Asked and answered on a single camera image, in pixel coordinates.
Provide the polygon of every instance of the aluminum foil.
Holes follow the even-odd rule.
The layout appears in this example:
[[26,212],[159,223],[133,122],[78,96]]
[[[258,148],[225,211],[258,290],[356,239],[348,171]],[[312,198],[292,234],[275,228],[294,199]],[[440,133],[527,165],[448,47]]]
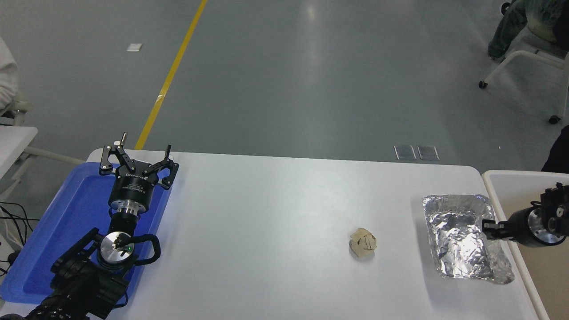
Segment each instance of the aluminum foil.
[[482,220],[495,220],[490,199],[483,195],[431,195],[423,198],[429,242],[442,277],[514,281],[512,265],[499,241],[482,233]]

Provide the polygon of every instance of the white table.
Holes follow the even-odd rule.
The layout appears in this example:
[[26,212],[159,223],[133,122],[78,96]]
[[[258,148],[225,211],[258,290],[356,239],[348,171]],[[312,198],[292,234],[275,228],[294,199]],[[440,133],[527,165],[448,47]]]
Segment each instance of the white table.
[[28,126],[0,126],[0,178],[34,139],[38,130]]
[[[157,232],[162,257],[108,319],[538,319],[515,266],[508,285],[435,271],[421,199],[487,194],[471,167],[172,156],[180,170]],[[358,227],[378,241],[367,259],[348,245]]]
[[[531,207],[530,201],[539,201],[539,195],[546,188],[554,188],[556,182],[569,184],[569,174],[532,171],[487,171],[483,179],[501,220]],[[569,319],[569,296],[565,293],[569,288],[569,242],[538,249],[516,243],[510,246],[514,258],[527,265],[529,272],[521,272],[530,296],[543,301],[551,320]]]

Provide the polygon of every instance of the white sleeve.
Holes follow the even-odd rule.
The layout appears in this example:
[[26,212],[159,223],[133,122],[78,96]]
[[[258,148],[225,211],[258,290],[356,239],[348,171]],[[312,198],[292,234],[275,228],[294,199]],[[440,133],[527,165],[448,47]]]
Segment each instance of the white sleeve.
[[18,65],[0,37],[0,110],[11,103],[18,91]]

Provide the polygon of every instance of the person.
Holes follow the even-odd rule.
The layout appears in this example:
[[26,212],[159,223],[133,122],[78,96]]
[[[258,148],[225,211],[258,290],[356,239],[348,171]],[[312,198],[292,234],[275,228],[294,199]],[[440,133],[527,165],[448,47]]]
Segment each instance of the person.
[[0,114],[16,98],[18,65],[2,37],[0,37]]
[[503,56],[526,25],[541,39],[569,49],[567,2],[568,0],[513,1],[488,44],[490,59],[497,60]]
[[541,171],[569,173],[569,125],[561,130],[561,134],[553,143]]

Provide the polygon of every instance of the blue tray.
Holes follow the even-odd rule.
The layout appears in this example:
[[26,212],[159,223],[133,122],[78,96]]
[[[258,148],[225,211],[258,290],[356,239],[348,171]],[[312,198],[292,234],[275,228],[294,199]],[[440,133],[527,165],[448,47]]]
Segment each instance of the blue tray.
[[[50,282],[54,274],[50,268],[55,260],[92,228],[98,228],[101,234],[107,232],[110,223],[107,202],[114,175],[100,176],[98,168],[99,163],[87,162],[71,171],[6,275],[0,288],[4,300],[40,303],[53,292]],[[141,215],[136,236],[156,234],[169,195],[169,191],[154,188],[152,203]],[[150,243],[137,245],[135,253],[140,255],[139,259],[145,259],[151,248]],[[142,269],[136,266],[125,276],[130,280],[129,298],[134,296]]]

